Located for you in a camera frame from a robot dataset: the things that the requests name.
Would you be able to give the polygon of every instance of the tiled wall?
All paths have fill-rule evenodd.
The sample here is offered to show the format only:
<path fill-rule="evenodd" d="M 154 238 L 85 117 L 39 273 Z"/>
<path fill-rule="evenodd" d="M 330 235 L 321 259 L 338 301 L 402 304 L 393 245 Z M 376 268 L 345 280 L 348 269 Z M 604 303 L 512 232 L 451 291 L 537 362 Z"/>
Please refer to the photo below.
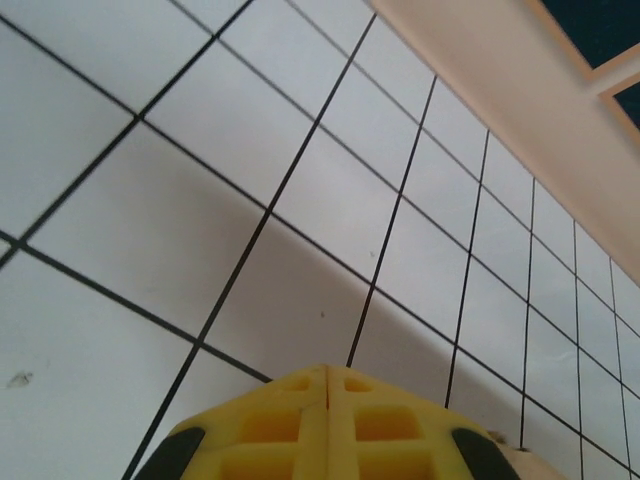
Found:
<path fill-rule="evenodd" d="M 638 478 L 640 290 L 365 4 L 53 5 L 0 0 L 3 475 L 325 362 Z"/>

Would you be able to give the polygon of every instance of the grid pattern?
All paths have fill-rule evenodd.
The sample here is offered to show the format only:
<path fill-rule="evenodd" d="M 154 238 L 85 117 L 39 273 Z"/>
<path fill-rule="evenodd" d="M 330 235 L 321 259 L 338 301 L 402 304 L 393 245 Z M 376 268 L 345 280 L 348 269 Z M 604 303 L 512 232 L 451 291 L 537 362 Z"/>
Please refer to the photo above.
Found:
<path fill-rule="evenodd" d="M 318 362 L 637 478 L 640 290 L 384 22 L 149 3 L 0 2 L 11 478 Z"/>

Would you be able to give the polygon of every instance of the ceramic tile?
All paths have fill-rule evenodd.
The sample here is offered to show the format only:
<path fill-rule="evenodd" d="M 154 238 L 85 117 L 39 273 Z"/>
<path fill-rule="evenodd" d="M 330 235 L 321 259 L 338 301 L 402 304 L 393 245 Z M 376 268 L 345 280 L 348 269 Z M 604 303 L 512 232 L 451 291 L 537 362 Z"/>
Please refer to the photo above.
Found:
<path fill-rule="evenodd" d="M 420 134 L 404 195 L 468 248 L 478 182 L 424 133 Z"/>
<path fill-rule="evenodd" d="M 3 476 L 120 478 L 189 344 L 25 254 L 0 305 Z"/>
<path fill-rule="evenodd" d="M 629 436 L 631 468 L 640 470 L 640 399 L 628 389 L 624 389 L 624 411 Z"/>
<path fill-rule="evenodd" d="M 139 126 L 32 245 L 197 335 L 261 215 Z"/>
<path fill-rule="evenodd" d="M 441 81 L 436 82 L 424 127 L 480 178 L 487 129 Z"/>
<path fill-rule="evenodd" d="M 162 417 L 138 469 L 178 423 L 262 385 L 264 384 L 261 381 L 200 350 Z"/>
<path fill-rule="evenodd" d="M 453 339 L 466 262 L 464 250 L 403 201 L 377 285 Z"/>
<path fill-rule="evenodd" d="M 534 201 L 533 233 L 574 270 L 573 219 L 539 182 Z"/>
<path fill-rule="evenodd" d="M 131 118 L 4 25 L 0 70 L 0 228 L 20 236 Z"/>
<path fill-rule="evenodd" d="M 456 355 L 449 408 L 500 432 L 510 445 L 520 439 L 522 395 L 464 352 Z"/>
<path fill-rule="evenodd" d="M 371 278 L 397 194 L 316 130 L 276 212 Z"/>
<path fill-rule="evenodd" d="M 493 135 L 489 135 L 483 180 L 520 221 L 531 226 L 533 177 Z"/>
<path fill-rule="evenodd" d="M 352 366 L 443 405 L 452 353 L 449 342 L 376 292 Z"/>
<path fill-rule="evenodd" d="M 577 347 L 531 309 L 527 341 L 527 393 L 579 428 Z"/>
<path fill-rule="evenodd" d="M 609 255 L 578 224 L 576 224 L 576 260 L 578 277 L 612 307 Z"/>
<path fill-rule="evenodd" d="M 529 232 L 483 190 L 473 253 L 523 298 L 529 288 L 529 243 Z"/>
<path fill-rule="evenodd" d="M 640 287 L 620 267 L 613 264 L 616 313 L 637 332 L 640 331 Z"/>
<path fill-rule="evenodd" d="M 312 115 L 346 64 L 284 0 L 253 2 L 222 39 Z"/>
<path fill-rule="evenodd" d="M 531 252 L 531 304 L 576 339 L 575 278 L 537 239 Z"/>
<path fill-rule="evenodd" d="M 433 72 L 381 17 L 373 23 L 355 61 L 416 121 L 420 121 Z"/>
<path fill-rule="evenodd" d="M 519 387 L 522 387 L 526 308 L 525 302 L 486 268 L 476 260 L 471 261 L 460 345 Z"/>
<path fill-rule="evenodd" d="M 245 3 L 245 0 L 175 0 L 192 15 L 217 32 Z"/>
<path fill-rule="evenodd" d="M 620 383 L 589 357 L 580 354 L 582 433 L 627 463 Z"/>
<path fill-rule="evenodd" d="M 619 377 L 615 316 L 582 282 L 578 282 L 578 327 L 580 346 Z"/>
<path fill-rule="evenodd" d="M 361 72 L 349 69 L 322 123 L 400 186 L 418 127 Z"/>
<path fill-rule="evenodd" d="M 10 20 L 117 98 L 141 109 L 207 35 L 169 2 L 2 0 Z"/>
<path fill-rule="evenodd" d="M 315 363 L 344 364 L 367 291 L 272 219 L 207 342 L 272 378 Z"/>
<path fill-rule="evenodd" d="M 524 446 L 570 480 L 580 477 L 580 437 L 540 407 L 525 402 Z"/>
<path fill-rule="evenodd" d="M 584 480 L 629 480 L 629 471 L 591 445 L 582 443 Z"/>
<path fill-rule="evenodd" d="M 618 322 L 622 380 L 640 394 L 640 338 L 622 322 Z"/>
<path fill-rule="evenodd" d="M 219 45 L 193 66 L 150 118 L 264 204 L 271 201 L 311 128 L 302 113 Z"/>
<path fill-rule="evenodd" d="M 291 0 L 347 55 L 355 48 L 373 12 L 361 0 Z"/>

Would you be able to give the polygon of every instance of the yellow plastic object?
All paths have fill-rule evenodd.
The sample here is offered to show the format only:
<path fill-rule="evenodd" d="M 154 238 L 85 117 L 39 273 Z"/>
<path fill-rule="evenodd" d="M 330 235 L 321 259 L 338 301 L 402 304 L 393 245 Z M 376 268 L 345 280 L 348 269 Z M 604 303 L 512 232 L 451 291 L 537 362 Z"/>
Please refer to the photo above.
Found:
<path fill-rule="evenodd" d="M 473 480 L 461 415 L 346 367 L 315 366 L 177 425 L 205 436 L 184 480 Z"/>

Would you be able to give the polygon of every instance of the black rubber corner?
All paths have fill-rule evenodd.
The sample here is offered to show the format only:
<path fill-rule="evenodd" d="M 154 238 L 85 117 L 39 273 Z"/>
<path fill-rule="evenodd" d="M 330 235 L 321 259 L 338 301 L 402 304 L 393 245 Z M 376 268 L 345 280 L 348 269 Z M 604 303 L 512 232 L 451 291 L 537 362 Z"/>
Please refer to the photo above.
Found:
<path fill-rule="evenodd" d="M 136 480 L 180 480 L 204 433 L 202 428 L 192 427 L 165 438 L 140 469 Z"/>
<path fill-rule="evenodd" d="M 493 441 L 466 428 L 453 430 L 451 436 L 474 480 L 520 480 Z"/>

